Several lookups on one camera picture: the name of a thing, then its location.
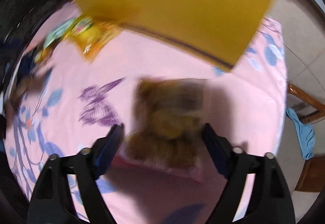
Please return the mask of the pink bag of chips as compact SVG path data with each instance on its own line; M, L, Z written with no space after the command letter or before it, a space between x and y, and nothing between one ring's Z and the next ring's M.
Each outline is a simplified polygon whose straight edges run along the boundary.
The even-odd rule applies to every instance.
M210 91L207 79L141 79L133 94L131 127L114 164L201 182Z

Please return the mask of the light green snack packet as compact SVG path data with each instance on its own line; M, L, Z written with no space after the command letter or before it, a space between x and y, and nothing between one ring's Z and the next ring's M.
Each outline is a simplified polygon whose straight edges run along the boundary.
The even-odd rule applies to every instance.
M43 49L46 49L55 40L61 39L62 36L64 36L64 33L73 24L74 21L75 21L75 18L70 18L70 19L63 21L61 24L59 24L55 28L53 28L45 37L45 40L43 43Z

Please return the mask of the pink patterned tablecloth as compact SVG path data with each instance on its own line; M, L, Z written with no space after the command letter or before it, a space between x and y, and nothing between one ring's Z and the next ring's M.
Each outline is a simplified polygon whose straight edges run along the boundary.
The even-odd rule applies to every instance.
M93 62L42 23L5 79L8 162L25 223L292 223L275 158L284 119L282 26L264 17L222 69L125 30Z

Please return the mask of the blue cloth on chair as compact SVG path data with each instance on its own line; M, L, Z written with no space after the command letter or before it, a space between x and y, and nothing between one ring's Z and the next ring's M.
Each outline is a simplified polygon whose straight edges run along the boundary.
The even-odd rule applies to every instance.
M309 160L314 157L313 148L316 143L315 130L312 125L302 123L296 112L291 109L286 109L286 116L293 122L297 135L297 140L301 149L302 158Z

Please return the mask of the wooden chair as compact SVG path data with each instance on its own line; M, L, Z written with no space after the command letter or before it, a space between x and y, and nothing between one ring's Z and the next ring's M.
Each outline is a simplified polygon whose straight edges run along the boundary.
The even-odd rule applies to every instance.
M293 84L288 84L287 93L315 109L314 112L302 117L291 108L286 110L287 117L294 124L301 154L305 160L295 190L309 193L321 192L324 188L324 155L313 153L316 132L312 125L324 120L324 104Z

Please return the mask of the blue snack packet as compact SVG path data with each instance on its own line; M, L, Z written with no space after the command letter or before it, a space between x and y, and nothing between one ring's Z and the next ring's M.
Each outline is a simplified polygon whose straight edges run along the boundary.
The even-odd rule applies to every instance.
M32 72L36 66L37 47L34 46L29 50L25 50L19 57L17 63L15 64L10 78L9 84L18 84L24 77L32 75Z

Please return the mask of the round cake clear packet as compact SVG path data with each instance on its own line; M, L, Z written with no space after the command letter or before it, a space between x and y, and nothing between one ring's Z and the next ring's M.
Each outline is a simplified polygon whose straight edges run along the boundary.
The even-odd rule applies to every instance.
M54 47L51 45L45 48L42 45L41 46L38 45L36 47L36 55L34 57L34 63L38 66L44 65L51 59L53 52L54 52Z

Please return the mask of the yellow bread snack packet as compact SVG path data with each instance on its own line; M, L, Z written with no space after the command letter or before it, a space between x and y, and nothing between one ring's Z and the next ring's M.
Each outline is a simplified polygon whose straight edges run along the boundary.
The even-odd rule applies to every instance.
M65 31L62 39L75 43L87 61L93 61L104 46L122 32L115 22L79 16Z

